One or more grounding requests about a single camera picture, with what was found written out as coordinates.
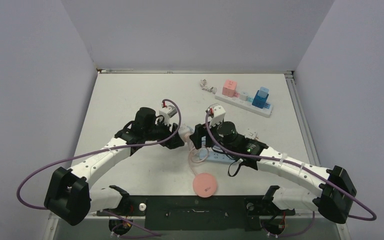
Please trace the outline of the small white plug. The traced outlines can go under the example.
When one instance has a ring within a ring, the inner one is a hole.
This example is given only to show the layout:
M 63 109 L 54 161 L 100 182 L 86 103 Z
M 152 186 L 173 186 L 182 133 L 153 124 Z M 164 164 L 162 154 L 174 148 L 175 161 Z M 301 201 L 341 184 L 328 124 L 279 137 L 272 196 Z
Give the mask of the small white plug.
M 241 91 L 241 92 L 239 93 L 239 99 L 240 99 L 241 101 L 245 101 L 245 102 L 247 102 L 247 101 L 248 101 L 248 97 L 249 97 L 249 94 L 248 94 L 248 92 L 246 92 L 246 91 Z

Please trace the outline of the pink cube adapter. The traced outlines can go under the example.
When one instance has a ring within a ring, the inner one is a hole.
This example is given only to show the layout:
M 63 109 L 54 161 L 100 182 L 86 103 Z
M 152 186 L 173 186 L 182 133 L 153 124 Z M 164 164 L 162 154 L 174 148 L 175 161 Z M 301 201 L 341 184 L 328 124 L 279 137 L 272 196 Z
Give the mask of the pink cube adapter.
M 224 82 L 221 94 L 223 96 L 233 98 L 235 96 L 235 93 L 236 93 L 236 88 L 237 88 L 237 82 L 234 80 L 227 79 Z

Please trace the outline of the white cube adapter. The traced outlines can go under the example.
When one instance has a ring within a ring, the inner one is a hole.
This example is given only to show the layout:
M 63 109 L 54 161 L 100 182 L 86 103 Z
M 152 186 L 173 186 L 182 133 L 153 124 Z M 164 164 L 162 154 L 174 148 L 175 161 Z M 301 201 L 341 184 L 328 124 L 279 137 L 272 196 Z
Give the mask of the white cube adapter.
M 180 137 L 184 137 L 186 134 L 193 134 L 194 129 L 186 124 L 182 124 L 178 130 Z

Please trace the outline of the light blue plug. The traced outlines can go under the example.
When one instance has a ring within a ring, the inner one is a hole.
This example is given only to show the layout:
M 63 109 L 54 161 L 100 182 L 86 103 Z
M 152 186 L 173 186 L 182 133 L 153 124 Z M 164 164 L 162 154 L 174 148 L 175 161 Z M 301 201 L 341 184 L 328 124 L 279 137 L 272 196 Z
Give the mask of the light blue plug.
M 269 95 L 269 89 L 262 86 L 259 88 L 257 95 L 260 98 L 266 98 Z

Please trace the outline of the white power strip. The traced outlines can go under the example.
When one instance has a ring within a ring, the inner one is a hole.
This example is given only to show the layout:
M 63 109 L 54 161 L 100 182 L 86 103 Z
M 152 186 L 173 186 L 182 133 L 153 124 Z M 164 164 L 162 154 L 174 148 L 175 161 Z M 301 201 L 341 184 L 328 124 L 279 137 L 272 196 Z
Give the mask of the white power strip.
M 217 92 L 214 95 L 214 98 L 221 101 L 221 102 L 230 104 L 232 106 L 238 107 L 240 109 L 246 110 L 248 112 L 257 114 L 257 115 L 262 116 L 262 117 L 269 118 L 272 115 L 273 106 L 269 102 L 266 103 L 265 107 L 258 108 L 256 106 L 252 105 L 252 100 L 253 100 L 252 97 L 250 98 L 250 101 L 248 101 L 248 100 L 244 101 L 244 100 L 239 99 L 236 96 L 229 97 L 229 96 L 225 96 L 225 95 L 221 94 L 220 92 Z

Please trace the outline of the dark blue cube adapter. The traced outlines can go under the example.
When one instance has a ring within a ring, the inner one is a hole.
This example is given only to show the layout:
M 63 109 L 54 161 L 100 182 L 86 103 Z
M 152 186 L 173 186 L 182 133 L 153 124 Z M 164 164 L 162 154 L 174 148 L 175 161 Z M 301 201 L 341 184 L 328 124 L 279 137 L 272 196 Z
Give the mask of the dark blue cube adapter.
M 261 98 L 258 96 L 258 91 L 257 93 L 255 94 L 254 98 L 253 98 L 253 101 L 251 103 L 252 106 L 254 107 L 257 107 L 259 109 L 263 109 L 266 107 L 266 104 L 267 104 L 267 99 L 269 97 L 269 94 L 266 98 Z

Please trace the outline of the pink round disc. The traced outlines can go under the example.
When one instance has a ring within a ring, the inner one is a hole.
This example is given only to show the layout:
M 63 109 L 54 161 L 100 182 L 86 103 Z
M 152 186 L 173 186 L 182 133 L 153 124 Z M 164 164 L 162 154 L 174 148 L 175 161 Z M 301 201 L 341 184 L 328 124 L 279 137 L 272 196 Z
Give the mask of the pink round disc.
M 192 181 L 194 193 L 201 198 L 213 196 L 218 188 L 216 178 L 209 173 L 197 174 Z

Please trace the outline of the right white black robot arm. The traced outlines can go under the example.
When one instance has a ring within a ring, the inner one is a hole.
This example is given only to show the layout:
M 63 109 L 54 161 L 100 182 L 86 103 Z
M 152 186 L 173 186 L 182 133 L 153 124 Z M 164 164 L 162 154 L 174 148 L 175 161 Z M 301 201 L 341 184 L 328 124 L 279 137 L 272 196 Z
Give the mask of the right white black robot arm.
M 269 214 L 279 210 L 312 210 L 337 224 L 344 224 L 351 217 L 357 190 L 348 172 L 340 166 L 326 168 L 297 160 L 238 133 L 231 121 L 198 124 L 187 140 L 197 149 L 218 147 L 232 156 L 239 167 L 267 172 L 303 188 L 298 191 L 274 186 L 262 201 L 263 209 Z

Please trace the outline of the blue power strip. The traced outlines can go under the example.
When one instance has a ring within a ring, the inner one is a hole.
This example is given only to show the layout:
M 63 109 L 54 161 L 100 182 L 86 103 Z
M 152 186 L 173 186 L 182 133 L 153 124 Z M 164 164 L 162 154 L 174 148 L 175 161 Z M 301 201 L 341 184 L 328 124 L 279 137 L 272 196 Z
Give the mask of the blue power strip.
M 234 163 L 235 160 L 231 159 L 225 154 L 214 152 L 212 150 L 201 149 L 198 153 L 198 158 L 203 161 L 207 162 L 214 162 L 214 163 L 222 163 L 222 164 L 231 164 Z

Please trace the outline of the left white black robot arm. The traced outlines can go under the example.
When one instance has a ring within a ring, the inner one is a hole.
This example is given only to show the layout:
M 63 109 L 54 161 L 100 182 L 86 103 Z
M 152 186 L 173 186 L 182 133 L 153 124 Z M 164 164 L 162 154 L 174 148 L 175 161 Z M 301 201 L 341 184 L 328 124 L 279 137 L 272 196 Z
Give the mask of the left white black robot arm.
M 129 193 L 116 185 L 98 190 L 92 186 L 122 160 L 131 157 L 146 142 L 168 149 L 184 146 L 179 123 L 171 118 L 179 114 L 174 105 L 163 104 L 159 111 L 141 107 L 134 120 L 119 130 L 91 157 L 65 169 L 59 167 L 51 176 L 44 207 L 71 226 L 79 224 L 89 213 L 101 210 L 123 215 L 129 208 Z

